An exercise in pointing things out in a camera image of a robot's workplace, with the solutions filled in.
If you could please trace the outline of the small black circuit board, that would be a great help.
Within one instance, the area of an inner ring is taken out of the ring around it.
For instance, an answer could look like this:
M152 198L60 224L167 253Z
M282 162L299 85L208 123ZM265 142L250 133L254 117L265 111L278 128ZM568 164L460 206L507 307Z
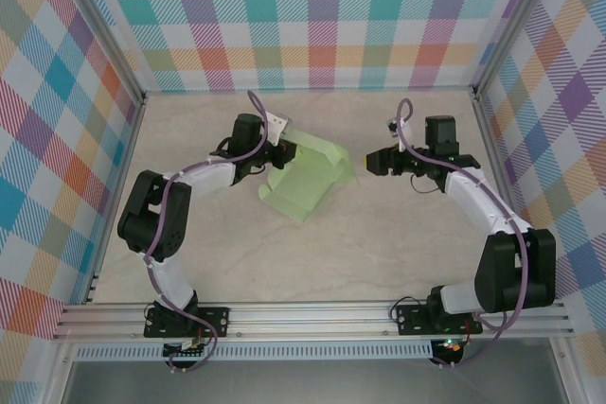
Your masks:
M204 355L206 347L207 343L197 338L188 339L183 342L164 343L162 355L165 358L198 358Z

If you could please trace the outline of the grey metal panel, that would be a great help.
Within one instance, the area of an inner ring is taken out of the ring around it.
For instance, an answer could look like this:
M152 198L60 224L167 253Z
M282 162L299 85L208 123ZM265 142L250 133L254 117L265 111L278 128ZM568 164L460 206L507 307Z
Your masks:
M79 362L62 404L568 404L551 375L482 378L413 361Z

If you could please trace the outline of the aluminium frame post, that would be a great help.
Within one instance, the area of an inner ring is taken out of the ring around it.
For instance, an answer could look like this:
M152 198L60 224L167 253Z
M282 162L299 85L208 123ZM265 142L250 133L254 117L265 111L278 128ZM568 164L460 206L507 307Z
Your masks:
M108 60L116 69L116 73L127 91L134 97L135 102L142 106L145 104L145 91L137 81L131 66L128 64L118 42L105 21L95 0L74 0L80 14L98 39Z
M512 48L517 36L534 10L539 0L508 0L503 11L506 18L501 18L490 39L479 66L470 83L470 89L476 97L484 95L503 66L507 53Z

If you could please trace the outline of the aluminium side frame rail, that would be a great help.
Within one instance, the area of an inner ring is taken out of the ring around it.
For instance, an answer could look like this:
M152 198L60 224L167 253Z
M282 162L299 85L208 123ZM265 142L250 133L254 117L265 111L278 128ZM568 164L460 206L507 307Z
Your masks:
M80 290L74 293L74 302L76 304L86 304L89 302L89 295L94 290L93 283L98 280L98 276L102 269L102 265L107 253L109 241L115 230L115 222L118 217L120 200L126 184L128 171L133 159L134 149L141 130L145 111L146 101L141 101L134 111L134 123L127 137L128 141L124 152L120 158L117 168L117 175L113 190L110 192L110 199L106 207L105 214L102 218L101 230L99 237L94 243L94 248L89 258L85 261L83 278L81 281Z
M496 313L517 307L549 306L555 296L555 239L548 230L533 228L508 206L509 188L499 164L487 110L477 99L472 106L497 182L496 188L490 187L474 168L476 180L458 185L465 193L464 207L470 219L487 235L469 285L472 309Z

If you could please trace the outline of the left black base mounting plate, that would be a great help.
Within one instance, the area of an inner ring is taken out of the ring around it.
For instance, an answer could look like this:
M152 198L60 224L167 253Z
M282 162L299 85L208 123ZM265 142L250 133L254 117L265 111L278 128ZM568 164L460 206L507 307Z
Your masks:
M227 335L228 307L197 307L194 315L212 325L219 338ZM145 338L208 338L211 331L205 325L192 321L167 307L153 305L144 310Z

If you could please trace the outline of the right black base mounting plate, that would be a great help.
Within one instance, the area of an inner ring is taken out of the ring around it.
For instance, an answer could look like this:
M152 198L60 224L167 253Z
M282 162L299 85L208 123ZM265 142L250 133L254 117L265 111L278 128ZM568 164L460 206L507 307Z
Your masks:
M484 331L470 313L434 316L424 305L398 305L394 316L401 336L476 335Z

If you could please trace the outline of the circuit board with lit LED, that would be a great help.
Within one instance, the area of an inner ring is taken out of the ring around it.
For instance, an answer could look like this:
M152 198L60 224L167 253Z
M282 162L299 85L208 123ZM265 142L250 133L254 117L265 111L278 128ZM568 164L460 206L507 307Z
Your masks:
M460 340L453 339L432 341L432 352L435 359L446 362L457 362L463 356L464 345Z

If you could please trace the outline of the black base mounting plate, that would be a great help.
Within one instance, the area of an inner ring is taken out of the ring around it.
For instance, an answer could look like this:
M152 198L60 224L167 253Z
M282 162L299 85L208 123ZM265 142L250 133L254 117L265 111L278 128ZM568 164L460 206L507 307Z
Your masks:
M212 325L219 338L227 335L228 307L197 307L194 315ZM144 310L145 338L208 338L211 331L205 325L192 321L167 307L153 305Z
M476 335L484 331L470 313L434 316L424 305L398 305L394 316L401 336Z

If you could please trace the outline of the long aluminium base rail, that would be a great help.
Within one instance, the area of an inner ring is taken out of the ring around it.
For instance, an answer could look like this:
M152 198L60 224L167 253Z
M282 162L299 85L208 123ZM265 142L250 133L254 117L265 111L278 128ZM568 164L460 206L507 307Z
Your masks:
M387 301L226 303L225 342L396 340ZM55 329L57 343L144 342L145 304L67 306ZM504 339L573 337L572 321L560 302L527 309Z

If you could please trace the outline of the light green paper box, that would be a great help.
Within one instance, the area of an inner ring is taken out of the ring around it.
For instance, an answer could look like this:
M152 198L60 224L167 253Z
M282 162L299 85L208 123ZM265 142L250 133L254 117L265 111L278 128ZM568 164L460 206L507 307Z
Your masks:
M258 196L277 212L305 221L336 184L355 176L348 151L326 139L291 130L284 138L296 145L294 159L283 169L272 169Z

